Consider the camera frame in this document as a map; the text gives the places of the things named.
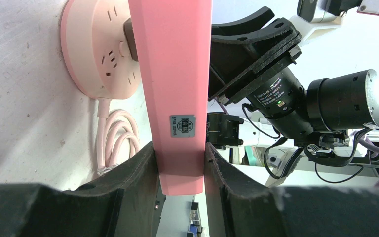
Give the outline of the pink triangular power strip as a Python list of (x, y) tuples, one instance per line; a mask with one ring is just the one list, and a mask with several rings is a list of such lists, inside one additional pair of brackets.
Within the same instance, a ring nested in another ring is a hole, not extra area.
[(210, 0), (131, 0), (133, 32), (161, 188), (203, 191)]

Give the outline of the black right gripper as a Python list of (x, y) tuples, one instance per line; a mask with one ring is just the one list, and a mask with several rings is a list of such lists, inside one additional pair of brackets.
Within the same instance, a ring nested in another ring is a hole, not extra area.
[(290, 71), (301, 54), (300, 32), (276, 19), (266, 6), (242, 19), (213, 24), (208, 100), (247, 99), (244, 110), (260, 112), (284, 137), (301, 147), (346, 146), (379, 129), (379, 81), (368, 69), (312, 81), (304, 88)]

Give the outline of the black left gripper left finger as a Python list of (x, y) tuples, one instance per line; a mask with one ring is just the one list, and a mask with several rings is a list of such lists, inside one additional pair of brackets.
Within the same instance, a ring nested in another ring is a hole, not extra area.
[(73, 191), (0, 184), (0, 237), (153, 237), (159, 190), (152, 143)]

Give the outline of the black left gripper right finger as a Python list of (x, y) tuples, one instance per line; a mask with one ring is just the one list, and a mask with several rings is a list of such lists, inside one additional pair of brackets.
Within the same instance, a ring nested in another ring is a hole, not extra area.
[(268, 188), (206, 144), (212, 237), (379, 237), (379, 187)]

